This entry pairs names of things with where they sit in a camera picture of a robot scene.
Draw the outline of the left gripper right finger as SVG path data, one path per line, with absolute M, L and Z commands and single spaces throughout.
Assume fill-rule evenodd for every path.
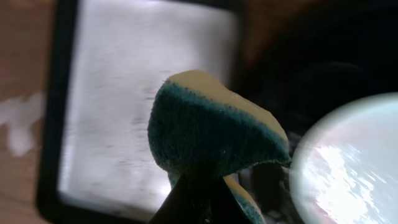
M 214 183 L 210 196 L 213 224 L 251 224 L 223 178 Z

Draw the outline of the mint green plate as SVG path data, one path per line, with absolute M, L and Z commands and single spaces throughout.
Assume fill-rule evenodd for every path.
M 312 126 L 289 187 L 305 224 L 397 224 L 397 93 L 353 101 Z

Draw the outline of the green yellow sponge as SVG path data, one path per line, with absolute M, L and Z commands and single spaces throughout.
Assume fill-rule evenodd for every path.
M 257 164 L 290 162 L 289 140 L 270 112 L 211 75 L 190 70 L 168 77 L 160 87 L 147 135 L 171 190 L 185 174 L 200 194 L 200 223 L 213 223 L 210 195 L 219 178 L 251 223 L 264 223 L 260 208 L 233 175 Z

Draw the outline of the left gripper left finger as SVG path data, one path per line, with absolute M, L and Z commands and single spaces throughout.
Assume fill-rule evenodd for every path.
M 200 194 L 184 174 L 148 224 L 197 224 L 201 213 Z

